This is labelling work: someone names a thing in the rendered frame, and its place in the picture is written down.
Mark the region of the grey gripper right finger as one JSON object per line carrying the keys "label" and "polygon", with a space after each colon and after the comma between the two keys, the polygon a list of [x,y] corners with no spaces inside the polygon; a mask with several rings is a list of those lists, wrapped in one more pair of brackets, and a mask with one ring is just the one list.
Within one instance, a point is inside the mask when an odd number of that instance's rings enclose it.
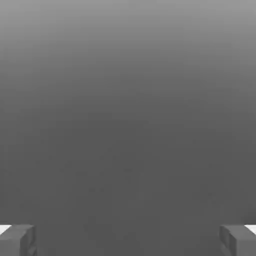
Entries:
{"label": "grey gripper right finger", "polygon": [[223,256],[256,256],[256,224],[221,225],[219,240]]}

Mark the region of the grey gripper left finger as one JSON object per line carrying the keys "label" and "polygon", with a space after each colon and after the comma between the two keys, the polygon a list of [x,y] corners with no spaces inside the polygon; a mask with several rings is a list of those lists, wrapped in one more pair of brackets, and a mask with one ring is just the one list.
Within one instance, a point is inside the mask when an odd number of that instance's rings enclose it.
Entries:
{"label": "grey gripper left finger", "polygon": [[36,226],[0,224],[0,256],[38,256]]}

